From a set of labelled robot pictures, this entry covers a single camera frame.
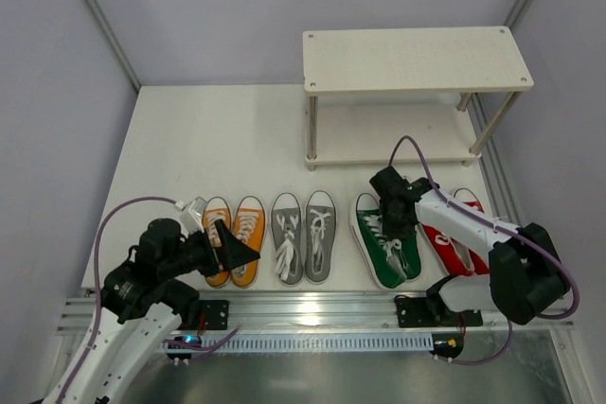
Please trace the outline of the grey sneaker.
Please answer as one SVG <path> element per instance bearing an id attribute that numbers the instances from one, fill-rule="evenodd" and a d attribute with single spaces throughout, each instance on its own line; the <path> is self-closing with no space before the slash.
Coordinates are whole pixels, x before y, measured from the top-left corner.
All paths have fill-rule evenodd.
<path id="1" fill-rule="evenodd" d="M 292 193 L 282 193 L 270 211 L 270 225 L 275 246 L 274 272 L 285 286 L 297 285 L 303 276 L 302 212 Z"/>
<path id="2" fill-rule="evenodd" d="M 334 200 L 324 190 L 314 191 L 305 207 L 305 274 L 313 284 L 325 282 L 330 275 L 332 250 L 337 228 Z"/>

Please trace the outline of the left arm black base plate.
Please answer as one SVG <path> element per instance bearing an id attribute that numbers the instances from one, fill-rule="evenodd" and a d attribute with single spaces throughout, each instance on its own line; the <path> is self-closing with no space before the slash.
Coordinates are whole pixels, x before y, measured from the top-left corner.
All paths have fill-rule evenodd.
<path id="1" fill-rule="evenodd" d="M 198 315 L 194 319 L 195 328 L 200 332 L 226 330 L 229 308 L 228 300 L 200 300 L 197 309 Z"/>

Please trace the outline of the green sneaker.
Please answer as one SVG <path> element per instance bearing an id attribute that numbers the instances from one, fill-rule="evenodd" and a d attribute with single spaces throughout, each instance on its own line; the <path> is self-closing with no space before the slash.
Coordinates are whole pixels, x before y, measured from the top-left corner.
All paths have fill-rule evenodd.
<path id="1" fill-rule="evenodd" d="M 383 233 L 383 215 L 374 196 L 362 193 L 357 197 L 349 223 L 370 275 L 380 289 L 393 290 L 411 277 L 404 243 Z"/>
<path id="2" fill-rule="evenodd" d="M 417 234 L 401 239 L 400 261 L 407 280 L 416 279 L 421 273 L 421 260 Z"/>

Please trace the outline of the orange sneaker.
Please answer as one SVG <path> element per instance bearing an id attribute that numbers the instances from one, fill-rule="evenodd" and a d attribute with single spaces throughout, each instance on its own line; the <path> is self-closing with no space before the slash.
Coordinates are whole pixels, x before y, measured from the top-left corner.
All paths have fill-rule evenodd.
<path id="1" fill-rule="evenodd" d="M 235 237 L 260 253 L 265 237 L 265 210 L 261 201 L 255 196 L 243 198 L 236 210 L 235 224 L 232 231 Z M 232 271 L 231 279 L 239 288 L 253 285 L 258 276 L 259 260 L 252 261 Z"/>
<path id="2" fill-rule="evenodd" d="M 222 197 L 213 197 L 210 199 L 203 213 L 203 227 L 214 248 L 222 246 L 221 239 L 215 226 L 217 220 L 222 220 L 226 228 L 231 228 L 231 211 L 227 201 Z M 218 289 L 225 286 L 229 279 L 229 272 L 221 269 L 218 274 L 207 276 L 205 281 L 210 287 Z"/>

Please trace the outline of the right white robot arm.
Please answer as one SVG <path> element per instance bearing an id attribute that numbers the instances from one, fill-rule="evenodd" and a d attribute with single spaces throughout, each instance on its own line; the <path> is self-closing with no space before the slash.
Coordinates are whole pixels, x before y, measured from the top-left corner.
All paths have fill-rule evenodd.
<path id="1" fill-rule="evenodd" d="M 578 307 L 578 287 L 562 266 L 546 230 L 491 218 L 441 191 L 429 178 L 404 179 L 393 167 L 375 174 L 370 184 L 379 197 L 383 233 L 405 239 L 420 226 L 436 229 L 476 254 L 487 266 L 480 274 L 451 273 L 426 291 L 451 312 L 498 310 L 517 325 L 550 318 L 548 308 L 566 294 Z"/>

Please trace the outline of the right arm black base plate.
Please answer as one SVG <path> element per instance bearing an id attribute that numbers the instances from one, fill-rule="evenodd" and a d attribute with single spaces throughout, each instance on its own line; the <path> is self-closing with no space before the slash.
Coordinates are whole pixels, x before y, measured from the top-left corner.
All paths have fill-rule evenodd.
<path id="1" fill-rule="evenodd" d="M 480 311 L 455 312 L 438 299 L 398 295 L 394 304 L 400 328 L 478 327 L 484 323 Z"/>

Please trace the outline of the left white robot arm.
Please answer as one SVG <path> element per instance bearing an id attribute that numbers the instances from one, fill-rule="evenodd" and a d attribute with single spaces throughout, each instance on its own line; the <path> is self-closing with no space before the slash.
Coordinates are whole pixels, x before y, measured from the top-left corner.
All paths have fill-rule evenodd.
<path id="1" fill-rule="evenodd" d="M 200 229 L 184 236 L 176 220 L 150 222 L 128 258 L 105 277 L 86 338 L 46 403 L 115 402 L 173 330 L 199 321 L 200 293 L 180 275 L 213 275 L 258 260 L 223 221 L 215 226 L 219 248 Z"/>

